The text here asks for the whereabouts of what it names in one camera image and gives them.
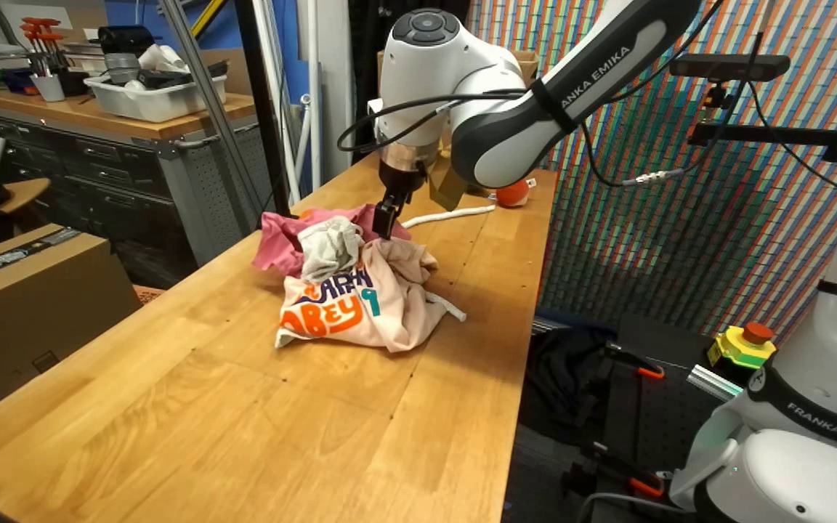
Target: wall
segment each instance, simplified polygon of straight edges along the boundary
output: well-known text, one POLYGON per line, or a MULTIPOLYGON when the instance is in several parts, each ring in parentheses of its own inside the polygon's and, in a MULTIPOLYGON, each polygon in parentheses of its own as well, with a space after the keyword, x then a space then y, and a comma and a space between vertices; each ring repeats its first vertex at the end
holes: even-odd
MULTIPOLYGON (((837 124, 837 3, 778 3, 760 53, 791 56, 760 83, 772 124, 837 124)), ((470 30, 485 40, 535 50, 552 65, 587 34, 602 0, 475 0, 470 30)), ((766 3, 730 0, 689 53, 750 53, 766 3)), ((605 107, 590 128, 606 175, 683 165, 683 137, 701 115, 702 82, 663 76, 640 96, 605 107)), ((734 123, 754 124, 750 94, 734 123)), ((820 147, 796 152, 837 181, 820 147)), ((619 323, 624 314, 715 330, 766 320, 786 330, 817 285, 837 233, 837 192, 772 146, 718 146, 690 178, 648 188, 605 188, 568 137, 545 165, 560 169, 552 255, 539 310, 619 323)))

